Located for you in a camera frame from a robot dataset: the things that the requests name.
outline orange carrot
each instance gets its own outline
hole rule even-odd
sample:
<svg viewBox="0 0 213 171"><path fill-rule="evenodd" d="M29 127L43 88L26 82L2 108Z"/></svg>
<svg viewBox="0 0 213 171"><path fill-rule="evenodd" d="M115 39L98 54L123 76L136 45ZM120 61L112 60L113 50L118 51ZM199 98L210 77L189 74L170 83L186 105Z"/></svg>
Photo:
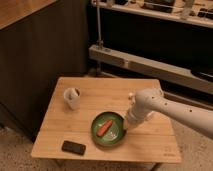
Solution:
<svg viewBox="0 0 213 171"><path fill-rule="evenodd" d="M112 123L113 123L113 120L111 119L106 121L97 131L97 136L102 137L106 133L106 131L110 128Z"/></svg>

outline tiled floor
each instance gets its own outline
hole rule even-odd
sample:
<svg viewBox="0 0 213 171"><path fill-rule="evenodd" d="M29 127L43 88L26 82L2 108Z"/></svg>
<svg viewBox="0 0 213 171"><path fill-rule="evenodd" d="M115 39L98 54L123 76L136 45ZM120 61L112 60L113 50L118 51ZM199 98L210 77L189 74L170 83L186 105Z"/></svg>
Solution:
<svg viewBox="0 0 213 171"><path fill-rule="evenodd" d="M181 164L164 164L159 171L211 171L213 168L213 140L172 122L182 153ZM59 168L47 159L30 156L32 143L9 129L0 130L0 171L141 171L140 163L103 161L66 161Z"/></svg>

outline plate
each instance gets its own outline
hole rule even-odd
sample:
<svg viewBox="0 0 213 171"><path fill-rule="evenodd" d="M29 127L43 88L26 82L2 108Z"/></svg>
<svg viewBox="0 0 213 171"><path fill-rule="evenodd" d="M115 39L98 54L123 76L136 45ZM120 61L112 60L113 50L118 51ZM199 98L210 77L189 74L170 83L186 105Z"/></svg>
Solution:
<svg viewBox="0 0 213 171"><path fill-rule="evenodd" d="M97 136L97 131L105 122L112 120L113 123L103 136ZM91 133L93 141L101 146L114 146L118 144L126 135L123 129L123 117L115 112L103 112L92 122Z"/></svg>

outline smartphone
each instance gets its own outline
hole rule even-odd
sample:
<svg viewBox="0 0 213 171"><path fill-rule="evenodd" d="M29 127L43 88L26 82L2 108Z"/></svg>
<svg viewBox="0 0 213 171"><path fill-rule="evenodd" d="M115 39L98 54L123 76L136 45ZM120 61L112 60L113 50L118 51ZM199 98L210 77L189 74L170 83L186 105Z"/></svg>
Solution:
<svg viewBox="0 0 213 171"><path fill-rule="evenodd" d="M65 151L65 152L71 152L71 153L75 153L75 154L79 154L79 155L84 155L85 150L86 150L86 145L65 140L61 149L62 149L62 151Z"/></svg>

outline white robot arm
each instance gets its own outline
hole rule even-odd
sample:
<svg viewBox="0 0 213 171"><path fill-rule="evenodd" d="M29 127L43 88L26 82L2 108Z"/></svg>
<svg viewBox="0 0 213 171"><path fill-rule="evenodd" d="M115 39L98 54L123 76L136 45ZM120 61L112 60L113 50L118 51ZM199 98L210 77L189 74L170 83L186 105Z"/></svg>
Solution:
<svg viewBox="0 0 213 171"><path fill-rule="evenodd" d="M157 111L213 139L213 111L167 100L161 89L144 89L136 92L134 98L124 129L136 127L150 112Z"/></svg>

